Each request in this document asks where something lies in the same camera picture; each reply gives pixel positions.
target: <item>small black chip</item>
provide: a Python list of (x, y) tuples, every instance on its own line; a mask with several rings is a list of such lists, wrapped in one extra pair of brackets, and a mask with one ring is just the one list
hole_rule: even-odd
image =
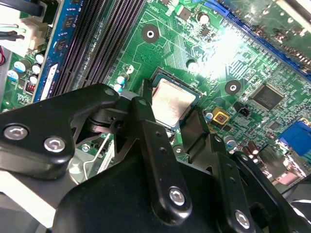
[(18, 85), (24, 87), (24, 85), (25, 85), (25, 80), (19, 79), (19, 80), (18, 80)]
[(66, 16), (64, 23), (63, 23), (63, 28), (62, 29), (66, 29), (66, 28), (71, 28), (73, 25), (75, 17), (74, 16)]
[(204, 28), (203, 31), (201, 32), (202, 36), (207, 36), (207, 34), (209, 33), (209, 29), (208, 28)]
[(280, 127), (280, 124), (275, 121), (272, 121), (271, 124), (269, 125), (269, 129), (271, 130), (276, 130), (278, 127)]
[(181, 10), (180, 14), (179, 14), (179, 17), (181, 17), (183, 20), (187, 21), (191, 16), (191, 11), (186, 8), (186, 7), (183, 7), (183, 9)]
[(258, 91), (252, 96), (253, 101), (258, 103), (264, 109), (270, 111), (276, 107), (284, 98), (281, 93), (274, 90), (273, 87), (263, 85)]
[(228, 125), (225, 125), (225, 126), (223, 127), (223, 130), (226, 131), (226, 132), (229, 132), (231, 129), (232, 129), (232, 127), (231, 127), (231, 126), (228, 126)]
[(163, 2), (164, 5), (169, 4), (170, 0), (161, 0)]
[(54, 47), (54, 52), (60, 52), (61, 50), (64, 49), (65, 45), (67, 43), (67, 39), (61, 39), (59, 41), (57, 41), (55, 47)]

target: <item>silver screw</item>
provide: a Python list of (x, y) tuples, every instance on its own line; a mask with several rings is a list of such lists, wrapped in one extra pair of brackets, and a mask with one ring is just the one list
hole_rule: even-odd
[(248, 160), (247, 156), (245, 154), (241, 154), (242, 159), (244, 159), (245, 161)]
[(113, 91), (112, 91), (112, 90), (109, 90), (109, 89), (106, 89), (106, 90), (105, 90), (105, 93), (106, 93), (107, 95), (109, 95), (109, 96), (113, 96), (113, 95), (114, 95)]
[(14, 125), (9, 126), (3, 132), (4, 136), (11, 140), (21, 140), (24, 139), (28, 135), (27, 129), (24, 127)]
[(219, 136), (215, 136), (215, 139), (217, 142), (222, 142), (221, 138)]
[(248, 221), (247, 217), (240, 210), (237, 210), (235, 212), (235, 218), (237, 219), (239, 224), (241, 226), (243, 226), (245, 229), (249, 229), (250, 228), (250, 224), (249, 224), (249, 221)]
[(139, 103), (141, 103), (142, 105), (147, 105), (145, 100), (138, 100)]
[(49, 137), (44, 141), (44, 148), (48, 151), (59, 153), (65, 149), (65, 142), (59, 137)]
[(177, 188), (170, 189), (170, 198), (176, 205), (185, 204), (185, 196), (184, 194)]
[(90, 149), (91, 149), (91, 147), (88, 144), (82, 145), (82, 151), (89, 152)]

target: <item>yellow component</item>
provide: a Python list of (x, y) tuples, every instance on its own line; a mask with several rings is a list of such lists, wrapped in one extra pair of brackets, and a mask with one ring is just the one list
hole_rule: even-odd
[(227, 121), (229, 121), (230, 118), (229, 114), (219, 107), (216, 107), (213, 110), (213, 115), (213, 120), (221, 125), (224, 125)]

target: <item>red wire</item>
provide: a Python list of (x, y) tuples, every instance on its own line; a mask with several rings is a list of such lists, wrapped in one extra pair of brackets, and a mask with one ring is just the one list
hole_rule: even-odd
[(2, 47), (0, 46), (0, 54), (1, 54), (1, 62), (0, 62), (0, 66), (2, 66), (4, 64), (5, 61), (5, 57), (4, 57), (4, 52)]

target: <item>power connector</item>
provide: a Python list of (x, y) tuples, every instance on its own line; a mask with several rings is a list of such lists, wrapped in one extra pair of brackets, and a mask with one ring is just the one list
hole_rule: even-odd
[(46, 23), (38, 22), (34, 17), (29, 17), (19, 19), (16, 24), (19, 29), (17, 33), (24, 36), (24, 39), (17, 39), (16, 41), (3, 40), (0, 41), (0, 45), (21, 57), (40, 49), (44, 45), (49, 29)]

